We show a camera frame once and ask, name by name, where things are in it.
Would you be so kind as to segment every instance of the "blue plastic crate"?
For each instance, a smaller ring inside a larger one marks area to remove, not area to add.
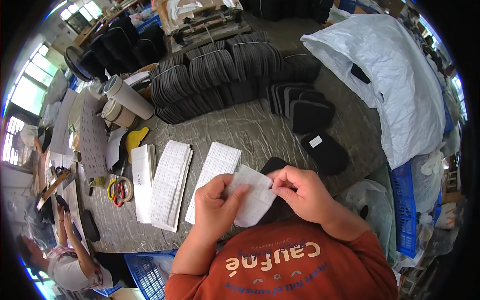
[[[156,15],[155,17],[151,18],[148,21],[145,21],[142,25],[137,27],[137,32],[140,34],[143,31],[145,31],[147,28],[150,28],[152,26],[162,26],[162,22],[160,21],[160,16]]]
[[[98,294],[108,298],[108,297],[110,297],[111,294],[115,293],[119,289],[121,289],[121,287],[114,286],[112,288],[94,289],[93,291],[95,291]]]
[[[396,220],[396,249],[411,258],[417,246],[417,209],[410,162],[390,172]]]
[[[154,257],[169,257],[173,259],[176,253],[176,250],[170,250],[124,254],[128,269],[146,300],[165,299],[165,282],[153,261]]]
[[[449,132],[450,130],[452,130],[454,128],[454,124],[453,124],[452,116],[450,115],[450,110],[448,109],[448,106],[447,106],[447,102],[445,101],[445,97],[444,97],[444,106],[445,106],[445,131],[444,131],[444,133],[446,133],[446,132]]]

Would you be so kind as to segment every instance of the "white cloth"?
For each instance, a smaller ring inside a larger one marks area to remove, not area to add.
[[[437,76],[395,18],[354,14],[300,41],[368,107],[377,108],[392,169],[442,141],[445,109]],[[351,74],[354,63],[370,84]]]
[[[96,260],[94,261],[100,266],[101,278],[100,280],[99,276],[87,278],[80,268],[80,262],[73,249],[57,245],[47,255],[47,258],[50,260],[48,276],[63,289],[79,291],[87,288],[104,289],[113,287],[112,275]]]

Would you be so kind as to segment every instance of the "wooden table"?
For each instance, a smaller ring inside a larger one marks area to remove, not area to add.
[[[321,28],[313,20],[285,19],[281,22],[269,22],[244,15],[252,28],[267,30],[270,41],[280,50],[302,47],[299,37]],[[322,178],[329,192],[335,195],[386,163],[381,147],[380,118],[375,109],[369,109],[325,67],[320,72],[315,87],[336,106],[337,115],[327,132],[347,150],[350,158],[345,172]],[[154,144],[157,159],[169,140],[190,143],[193,149],[178,232],[139,224],[135,202],[131,201],[118,208],[107,198],[106,189],[95,188],[92,197],[89,197],[85,173],[83,168],[80,168],[79,202],[83,209],[92,212],[101,236],[99,242],[93,243],[95,251],[150,252],[180,247],[192,228],[191,224],[185,222],[185,216],[212,142],[217,141],[240,149],[240,164],[258,171],[272,156],[280,157],[299,168],[316,170],[314,161],[300,145],[303,136],[291,133],[290,122],[286,118],[273,116],[266,100],[236,105],[175,126],[167,127],[159,121],[159,129],[156,129],[157,120],[153,117],[139,126],[139,129],[144,126],[150,128],[151,131],[142,145]],[[126,168],[125,176],[132,178],[131,165]],[[232,227],[226,237],[240,231],[241,228]]]

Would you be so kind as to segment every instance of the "black foam pad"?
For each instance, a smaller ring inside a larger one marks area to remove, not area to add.
[[[325,100],[325,95],[314,90],[314,89],[304,89],[304,88],[294,88],[288,87],[285,89],[284,98],[285,98],[285,117],[290,118],[290,103],[294,100],[300,99],[300,94],[310,93],[311,95],[316,95],[322,100]]]
[[[100,232],[95,224],[92,212],[88,209],[85,209],[84,213],[82,214],[82,226],[87,239],[92,242],[97,242],[100,240]]]
[[[333,113],[335,114],[335,111],[336,111],[335,105],[332,102],[325,100],[325,96],[320,92],[316,92],[316,93],[304,92],[304,93],[301,93],[300,97],[299,97],[299,100],[305,100],[305,101],[309,101],[309,102],[312,102],[312,103],[319,103],[319,104],[327,105],[333,111]]]
[[[307,134],[330,126],[335,112],[325,104],[295,100],[290,103],[290,121],[292,132]]]
[[[317,129],[300,142],[318,166],[318,173],[338,175],[348,166],[348,153],[330,135]]]

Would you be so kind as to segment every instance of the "white plastic bag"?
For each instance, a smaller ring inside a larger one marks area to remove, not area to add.
[[[60,112],[61,102],[55,102],[54,104],[48,104],[45,109],[45,115],[43,116],[43,125],[45,127],[54,126],[57,116]]]
[[[386,188],[381,184],[365,179],[352,185],[335,197],[335,200],[356,214],[365,205],[368,206],[365,221],[377,235],[387,257],[394,211],[386,197],[386,192]]]
[[[377,108],[392,169],[436,149],[445,129],[442,90],[400,22],[388,15],[354,14],[300,40],[368,107]],[[370,84],[351,74],[354,63]]]
[[[25,124],[20,131],[20,138],[25,146],[29,148],[35,147],[35,138],[38,137],[38,127],[34,125]]]

